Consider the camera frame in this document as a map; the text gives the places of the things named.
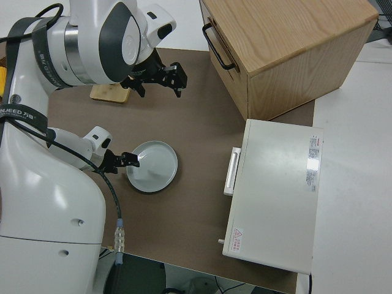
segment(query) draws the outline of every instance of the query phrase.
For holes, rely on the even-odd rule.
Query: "black drawer handle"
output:
[[[211,42],[211,40],[209,39],[209,37],[207,36],[207,29],[212,28],[212,24],[211,23],[207,23],[203,26],[203,35],[205,36],[208,45],[211,47],[211,50],[214,52],[216,58],[219,61],[220,66],[223,67],[223,69],[229,70],[229,69],[233,69],[235,68],[235,63],[231,63],[231,64],[225,64],[221,58],[221,56],[219,55],[218,51],[216,51],[214,44]]]

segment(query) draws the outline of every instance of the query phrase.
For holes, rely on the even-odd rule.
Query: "brown table mat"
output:
[[[130,94],[119,105],[89,98],[90,86],[52,94],[49,126],[79,136],[94,126],[113,135],[115,154],[132,152],[141,143],[159,140],[177,153],[173,182],[155,194],[134,189],[125,169],[109,175],[121,203],[126,252],[192,270],[287,293],[295,293],[296,273],[222,255],[231,198],[223,195],[233,146],[241,147],[245,121],[209,60],[209,53],[159,50],[163,62],[179,61],[188,75],[182,98],[159,85],[145,85],[146,97]],[[310,125],[313,103],[276,121]],[[95,174],[107,200],[103,246],[113,244],[116,210],[108,188]]]

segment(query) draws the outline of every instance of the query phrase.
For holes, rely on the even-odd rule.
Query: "black strap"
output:
[[[59,77],[50,58],[47,33],[47,23],[50,20],[51,18],[41,20],[31,33],[34,55],[36,56],[39,69],[50,83],[59,89],[69,88],[71,86],[63,82]]]
[[[43,133],[47,132],[48,118],[41,112],[23,104],[0,105],[0,121],[6,118],[23,121]]]
[[[15,36],[20,36],[25,33],[27,28],[38,18],[22,18],[21,20],[18,20],[11,28],[8,36],[9,37],[15,37]],[[13,80],[13,74],[15,73],[15,68],[17,65],[17,58],[18,58],[18,52],[19,52],[19,45],[20,41],[15,41],[15,42],[7,42],[7,47],[6,47],[6,55],[7,55],[7,77],[6,77],[6,86],[4,88],[4,95],[3,95],[3,103],[7,103],[9,101],[9,96],[10,96],[10,89],[11,89],[11,84]],[[0,144],[2,140],[2,132],[4,130],[4,123],[0,122]]]

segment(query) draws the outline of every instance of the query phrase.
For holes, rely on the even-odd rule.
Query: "label sticker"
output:
[[[306,184],[307,189],[315,192],[319,181],[320,166],[320,146],[321,139],[314,135],[309,142],[309,153],[307,155],[306,165]]]
[[[243,240],[244,230],[242,228],[234,228],[232,235],[233,241],[232,245],[230,246],[230,250],[239,253],[241,251],[241,243]]]

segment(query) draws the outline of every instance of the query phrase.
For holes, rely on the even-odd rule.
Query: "wooden drawer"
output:
[[[262,120],[339,88],[378,16],[367,0],[200,0],[200,6],[211,23],[206,35],[219,76],[242,116]]]

